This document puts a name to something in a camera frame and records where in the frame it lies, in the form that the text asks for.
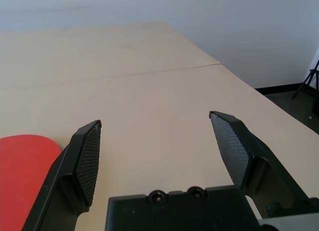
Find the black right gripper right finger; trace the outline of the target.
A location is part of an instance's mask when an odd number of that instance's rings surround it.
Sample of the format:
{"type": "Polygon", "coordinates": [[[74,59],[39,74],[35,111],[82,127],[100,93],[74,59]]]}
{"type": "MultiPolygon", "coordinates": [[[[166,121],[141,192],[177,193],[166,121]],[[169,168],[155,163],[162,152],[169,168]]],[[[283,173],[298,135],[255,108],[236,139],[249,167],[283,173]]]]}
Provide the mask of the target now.
{"type": "Polygon", "coordinates": [[[211,111],[222,161],[234,185],[263,217],[306,214],[309,198],[270,148],[236,117],[211,111]]]}

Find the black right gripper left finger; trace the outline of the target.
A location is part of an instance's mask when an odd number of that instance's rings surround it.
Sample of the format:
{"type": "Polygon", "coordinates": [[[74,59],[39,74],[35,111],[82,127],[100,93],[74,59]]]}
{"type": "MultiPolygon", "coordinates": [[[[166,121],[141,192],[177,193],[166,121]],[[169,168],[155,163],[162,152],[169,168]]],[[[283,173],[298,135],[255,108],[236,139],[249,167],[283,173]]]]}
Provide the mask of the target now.
{"type": "Polygon", "coordinates": [[[24,231],[73,231],[90,210],[99,170],[101,121],[79,128],[49,169],[24,231]]]}

